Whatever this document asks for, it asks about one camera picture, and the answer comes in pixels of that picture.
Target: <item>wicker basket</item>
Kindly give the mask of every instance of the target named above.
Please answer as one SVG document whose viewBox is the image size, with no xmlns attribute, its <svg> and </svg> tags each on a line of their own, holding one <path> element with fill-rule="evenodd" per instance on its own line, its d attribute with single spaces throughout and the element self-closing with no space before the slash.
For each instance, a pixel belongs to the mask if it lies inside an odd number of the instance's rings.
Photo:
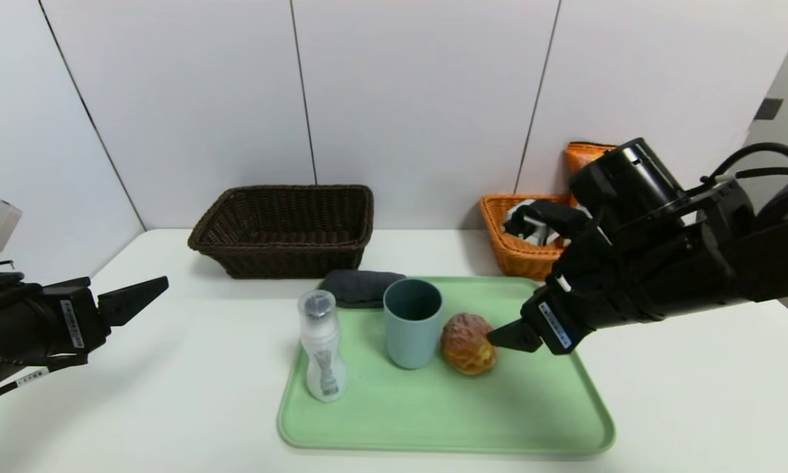
<svg viewBox="0 0 788 473">
<path fill-rule="evenodd" d="M 502 230 L 505 216 L 511 207 L 527 198 L 548 198 L 565 203 L 564 197 L 553 195 L 493 194 L 481 198 L 481 214 L 490 230 L 493 253 L 503 273 L 509 276 L 524 276 L 543 281 L 551 273 L 554 261 L 562 254 L 562 249 L 553 244 L 535 246 Z"/>
<path fill-rule="evenodd" d="M 237 279 L 314 279 L 357 269 L 373 232 L 361 185 L 229 189 L 189 236 L 189 248 Z"/>
</svg>

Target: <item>plastic bottle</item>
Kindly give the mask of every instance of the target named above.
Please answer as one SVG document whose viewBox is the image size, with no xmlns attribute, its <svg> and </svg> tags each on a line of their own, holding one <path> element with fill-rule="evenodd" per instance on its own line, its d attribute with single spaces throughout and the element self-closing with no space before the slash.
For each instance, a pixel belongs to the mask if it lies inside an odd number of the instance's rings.
<svg viewBox="0 0 788 473">
<path fill-rule="evenodd" d="M 306 384 L 319 401 L 332 402 L 346 389 L 346 366 L 338 352 L 336 298 L 325 290 L 313 290 L 303 294 L 297 306 L 300 342 L 309 354 Z"/>
</svg>

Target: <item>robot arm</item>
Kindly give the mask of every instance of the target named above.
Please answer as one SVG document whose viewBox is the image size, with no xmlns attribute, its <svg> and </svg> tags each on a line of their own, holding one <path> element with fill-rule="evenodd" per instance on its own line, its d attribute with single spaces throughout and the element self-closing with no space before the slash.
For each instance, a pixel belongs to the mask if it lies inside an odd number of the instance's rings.
<svg viewBox="0 0 788 473">
<path fill-rule="evenodd" d="M 20 215 L 0 200 L 0 252 Z M 111 327 L 128 323 L 168 288 L 162 277 L 101 294 L 96 304 L 89 278 L 45 287 L 23 278 L 23 273 L 0 272 L 0 383 L 24 367 L 40 369 L 4 384 L 0 395 L 53 371 L 84 365 L 88 354 L 105 343 Z"/>
<path fill-rule="evenodd" d="M 545 200 L 517 210 L 572 242 L 523 305 L 521 319 L 493 330 L 490 342 L 528 352 L 545 342 L 552 353 L 571 353 L 599 328 L 788 296 L 788 185 L 754 215 L 736 181 L 788 168 L 724 175 L 758 150 L 788 156 L 787 146 L 748 146 L 683 191 L 639 138 L 571 181 L 592 217 Z M 695 221 L 686 223 L 690 214 Z"/>
</svg>

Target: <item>bottle cap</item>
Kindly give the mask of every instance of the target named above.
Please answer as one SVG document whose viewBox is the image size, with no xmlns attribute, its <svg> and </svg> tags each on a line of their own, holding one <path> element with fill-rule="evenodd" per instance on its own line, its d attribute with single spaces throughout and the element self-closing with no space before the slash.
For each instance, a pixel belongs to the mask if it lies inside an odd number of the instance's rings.
<svg viewBox="0 0 788 473">
<path fill-rule="evenodd" d="M 300 312 L 300 333 L 318 340 L 331 338 L 339 330 L 336 318 L 336 297 L 325 290 L 303 294 L 297 302 Z"/>
</svg>

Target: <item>table surface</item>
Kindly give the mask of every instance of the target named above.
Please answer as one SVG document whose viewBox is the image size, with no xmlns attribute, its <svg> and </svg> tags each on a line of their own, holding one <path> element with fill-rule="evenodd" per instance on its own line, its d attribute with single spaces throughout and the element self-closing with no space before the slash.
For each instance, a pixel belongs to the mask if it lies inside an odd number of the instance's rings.
<svg viewBox="0 0 788 473">
<path fill-rule="evenodd" d="M 171 288 L 90 364 L 0 399 L 0 473 L 250 471 L 788 472 L 788 311 L 732 306 L 595 333 L 580 356 L 616 422 L 592 457 L 301 450 L 276 418 L 316 281 L 234 281 L 186 246 L 134 240 L 96 294 L 160 275 Z M 363 269 L 499 275 L 484 231 L 375 231 Z"/>
</svg>

